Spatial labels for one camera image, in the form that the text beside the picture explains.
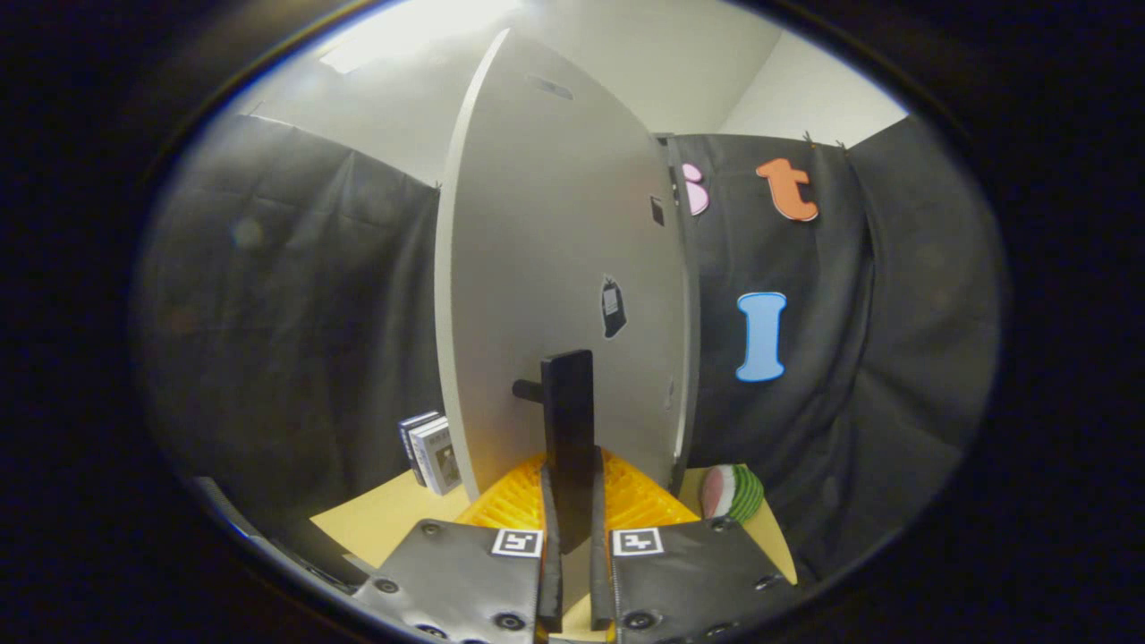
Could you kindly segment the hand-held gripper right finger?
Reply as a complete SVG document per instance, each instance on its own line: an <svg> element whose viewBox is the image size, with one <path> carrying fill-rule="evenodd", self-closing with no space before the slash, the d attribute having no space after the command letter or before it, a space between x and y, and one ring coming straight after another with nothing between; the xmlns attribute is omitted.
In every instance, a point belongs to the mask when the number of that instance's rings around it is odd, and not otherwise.
<svg viewBox="0 0 1145 644"><path fill-rule="evenodd" d="M744 464L708 468L698 511L626 460L598 450L589 555L589 623L608 643L724 643L797 599L788 547L749 531L765 515Z"/></svg>

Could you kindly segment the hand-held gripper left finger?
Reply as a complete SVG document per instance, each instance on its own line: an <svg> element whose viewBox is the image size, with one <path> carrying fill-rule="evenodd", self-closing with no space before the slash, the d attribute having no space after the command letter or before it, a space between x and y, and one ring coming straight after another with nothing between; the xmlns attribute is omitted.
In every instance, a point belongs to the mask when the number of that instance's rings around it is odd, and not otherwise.
<svg viewBox="0 0 1145 644"><path fill-rule="evenodd" d="M416 523L354 592L369 611L455 643L545 643L564 627L564 534L535 455L455 521Z"/></svg>

